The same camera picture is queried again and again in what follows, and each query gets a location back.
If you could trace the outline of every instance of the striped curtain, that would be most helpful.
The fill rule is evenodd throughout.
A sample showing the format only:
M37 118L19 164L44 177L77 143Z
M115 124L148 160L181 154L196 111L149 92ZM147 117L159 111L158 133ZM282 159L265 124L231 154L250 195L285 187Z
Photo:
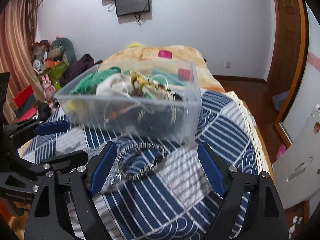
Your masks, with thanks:
M38 0L10 0L0 14L0 72L10 72L4 117L8 123L16 118L9 106L28 85L35 96L44 99L41 85L32 66L32 44L36 36Z

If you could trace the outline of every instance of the metal screw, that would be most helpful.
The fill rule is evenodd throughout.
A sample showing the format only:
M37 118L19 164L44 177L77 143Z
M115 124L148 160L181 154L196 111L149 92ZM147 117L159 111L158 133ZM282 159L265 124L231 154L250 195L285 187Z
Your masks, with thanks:
M229 171L231 172L237 172L238 171L238 168L236 166L230 166L229 167Z
M266 171L262 171L261 172L261 175L265 178L268 178L269 177L269 173L267 173Z
M46 169L46 170L49 169L50 168L50 164L48 164L48 163L43 164L43 168Z
M77 171L79 171L79 172L85 171L85 166L80 166L80 167L78 167L78 168L77 168Z
M38 190L38 188L39 188L39 186L38 186L38 185L34 185L34 186L32 187L33 192L34 192L34 193L36 193L36 192L37 192L37 190Z
M47 178L50 178L52 175L53 175L53 171L48 171L48 172L45 174L45 176L46 176Z

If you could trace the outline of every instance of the clutter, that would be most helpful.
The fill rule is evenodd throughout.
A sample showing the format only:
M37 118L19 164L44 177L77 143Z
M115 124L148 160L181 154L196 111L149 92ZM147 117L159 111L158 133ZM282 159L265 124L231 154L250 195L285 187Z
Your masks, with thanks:
M52 101L53 95L57 92L57 90L51 84L51 81L48 75L45 75L45 77L42 77L42 81L43 81L42 88L43 88L44 98L48 102L50 102Z
M47 50L50 50L50 43L48 40L42 40L40 41L40 43L43 44L47 48Z
M71 90L70 95L83 95L96 93L97 86L103 82L106 78L114 73L120 73L121 69L118 67L111 67L108 70L103 70L89 74L83 78L74 88Z
M140 170L132 174L130 170L126 170L128 163L130 162L130 157L141 154L143 150L156 150L158 155L156 155L150 163L146 163ZM144 176L150 173L150 171L153 171L156 165L166 158L167 155L167 150L160 144L156 143L140 142L123 147L118 153L116 161L110 169L110 175L104 183L103 192L114 192L127 181L136 182L141 180Z
M42 63L40 62L40 60L35 59L32 63L32 66L33 66L33 69L36 71L36 73L39 74L42 66Z
M284 144L280 145L279 150L278 150L278 153L277 153L277 155L276 155L276 160L278 160L278 158L279 158L281 155L283 155L286 150L287 150L287 147L286 147Z
M119 94L133 93L134 87L131 84L131 78L129 75L122 73L114 73L106 78L97 86L97 96L111 96Z
M67 66L71 66L73 63L77 61L76 53L73 48L72 42L67 38L60 38L58 36L57 39L51 43L50 49L55 49L55 48L62 49L61 47L64 48L62 60L67 64Z
M53 68L54 66L58 65L59 61L53 61L53 60L46 60L44 64L41 67L42 72L44 72L48 68Z
M190 80L179 80L178 69L192 70ZM195 75L192 62L177 60L102 64L77 76L55 97L77 124L187 142L200 114Z
M98 63L99 62L94 63L94 59L89 54L84 54L80 60L72 64L63 72L62 76L59 78L60 86L64 87L78 75Z
M296 223L298 221L298 217L295 216L293 219L292 219L292 226L289 228L289 239L291 239L292 237L292 234L294 233L294 231L296 230Z
M55 59L61 57L64 53L63 46L56 46L48 52L48 59Z
M35 44L35 47L33 49L33 55L36 56L36 59L38 59L40 62L43 62L44 60L44 53L46 52L47 48L44 44L37 42Z
M38 75L39 80L42 83L42 77L45 75L48 75L51 83L53 84L55 89L58 91L59 89L61 89L59 78L67 68L68 66L64 62L60 62L52 68L47 68L40 75Z
M275 107L275 109L280 112L281 110L281 107L285 101L285 99L287 98L289 94L289 90L286 91L286 92L283 92L281 94L278 94L278 95L275 95L272 97L272 103L273 103L273 106Z
M23 121L36 114L37 99L31 85L24 88L10 103L18 121Z
M51 116L51 109L49 105L45 102L39 101L38 105L38 120L39 121L47 121Z

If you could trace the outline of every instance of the white lace trim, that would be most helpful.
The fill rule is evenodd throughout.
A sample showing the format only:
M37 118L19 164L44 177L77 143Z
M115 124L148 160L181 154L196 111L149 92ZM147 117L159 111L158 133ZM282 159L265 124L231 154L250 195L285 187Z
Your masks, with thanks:
M267 171L268 173L270 173L269 171L269 166L268 166L268 162L266 159L266 153L263 151L262 146L261 146L261 142L259 140L257 131L254 127L253 121L250 117L250 113L248 111L248 109L244 106L242 100L240 100L236 93L234 93L233 91L227 92L225 93L225 95L227 97L229 97L230 99L232 99L236 105L238 106L243 118L244 118L244 123L245 123L245 127L247 129L248 135L252 141L254 150L256 152L256 161L257 161L257 166L258 166L258 172L260 173L261 171Z

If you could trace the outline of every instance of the orange blanket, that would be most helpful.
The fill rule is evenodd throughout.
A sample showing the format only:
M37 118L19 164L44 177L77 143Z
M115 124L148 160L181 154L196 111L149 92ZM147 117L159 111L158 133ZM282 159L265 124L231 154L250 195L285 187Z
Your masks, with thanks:
M193 61L196 65L199 87L217 92L225 92L222 85L210 73L201 53L197 49L188 46L176 45L157 48L136 47L125 49L108 57L103 61L101 67L103 69L103 65L120 61L164 59L158 56L160 50L170 51L173 60Z

